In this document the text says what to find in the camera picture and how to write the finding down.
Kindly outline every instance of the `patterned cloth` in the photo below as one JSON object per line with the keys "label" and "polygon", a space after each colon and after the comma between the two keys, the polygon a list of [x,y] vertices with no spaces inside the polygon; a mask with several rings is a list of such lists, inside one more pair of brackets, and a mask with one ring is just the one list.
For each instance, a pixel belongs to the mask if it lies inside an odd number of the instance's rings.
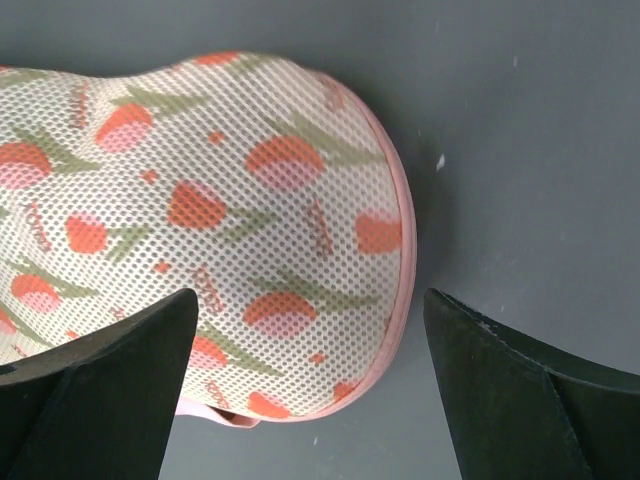
{"label": "patterned cloth", "polygon": [[304,417],[367,374],[403,220],[326,77],[236,52],[123,78],[0,67],[0,104],[0,362],[190,287],[190,400]]}

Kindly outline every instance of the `pink strap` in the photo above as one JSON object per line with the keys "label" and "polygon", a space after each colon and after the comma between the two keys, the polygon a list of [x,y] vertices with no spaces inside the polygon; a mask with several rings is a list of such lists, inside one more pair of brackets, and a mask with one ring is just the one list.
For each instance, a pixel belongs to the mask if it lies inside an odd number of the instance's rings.
{"label": "pink strap", "polygon": [[231,416],[232,414],[229,414],[228,417],[230,418],[228,418],[227,416],[223,416],[215,408],[182,397],[178,400],[176,415],[191,415],[192,417],[206,418],[221,425],[236,428],[253,428],[260,423],[260,420],[256,418],[243,417],[242,415]]}

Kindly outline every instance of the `black robotic claw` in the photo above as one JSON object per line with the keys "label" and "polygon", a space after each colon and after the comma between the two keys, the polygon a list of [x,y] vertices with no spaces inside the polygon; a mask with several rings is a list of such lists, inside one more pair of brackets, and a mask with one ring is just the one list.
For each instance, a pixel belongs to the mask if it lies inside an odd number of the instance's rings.
{"label": "black robotic claw", "polygon": [[640,377],[430,290],[425,325],[465,480],[640,479]]}
{"label": "black robotic claw", "polygon": [[197,317],[184,290],[1,366],[0,478],[156,480]]}

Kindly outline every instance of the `pink fabric edge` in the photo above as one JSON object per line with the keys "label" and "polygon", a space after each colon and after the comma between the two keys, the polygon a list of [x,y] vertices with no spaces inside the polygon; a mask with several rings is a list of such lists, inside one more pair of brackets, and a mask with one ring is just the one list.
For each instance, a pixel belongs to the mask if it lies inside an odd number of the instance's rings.
{"label": "pink fabric edge", "polygon": [[[391,313],[391,320],[387,333],[380,346],[380,350],[374,359],[371,368],[364,376],[364,378],[358,383],[356,388],[346,397],[339,402],[330,405],[323,410],[301,417],[289,417],[285,419],[264,418],[265,421],[275,423],[292,423],[302,422],[307,420],[316,420],[327,415],[331,415],[338,410],[351,405],[358,398],[364,395],[384,374],[389,368],[393,358],[400,346],[400,340],[404,332],[407,316],[409,314],[409,307],[411,305],[411,297],[413,295],[413,286],[416,277],[416,259],[417,259],[417,235],[416,235],[416,218],[413,209],[413,201],[411,199],[411,192],[409,190],[409,183],[407,181],[404,167],[400,161],[398,152],[396,151],[391,139],[387,135],[376,116],[371,112],[369,107],[351,90],[334,80],[333,78],[323,73],[314,72],[317,76],[323,77],[327,82],[334,84],[340,89],[343,95],[351,99],[360,109],[362,114],[367,119],[369,126],[373,130],[380,148],[382,149],[387,162],[389,164],[389,170],[391,171],[391,177],[393,178],[396,195],[398,198],[398,205],[400,207],[400,219],[402,222],[402,258],[400,261],[400,284],[398,288],[398,294],[396,295],[393,312]],[[178,407],[176,409],[176,415],[191,415],[195,417],[205,418],[207,420],[220,423],[229,427],[236,428],[252,428],[260,423],[260,418],[253,418],[243,415],[236,415],[232,420],[227,420],[214,408],[207,405],[197,403],[186,398],[180,398],[178,401]]]}

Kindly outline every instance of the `dark gray tabletop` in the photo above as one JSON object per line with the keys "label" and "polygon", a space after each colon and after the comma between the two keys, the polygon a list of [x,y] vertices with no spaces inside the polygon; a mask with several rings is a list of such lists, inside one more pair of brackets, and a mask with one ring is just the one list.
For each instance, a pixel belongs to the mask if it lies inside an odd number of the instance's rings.
{"label": "dark gray tabletop", "polygon": [[640,373],[638,25],[640,4],[624,0],[0,3],[0,63],[120,75],[249,49],[325,70],[378,114],[412,178],[417,291],[388,374],[321,421],[232,431],[180,418],[161,478],[459,479],[427,286]]}

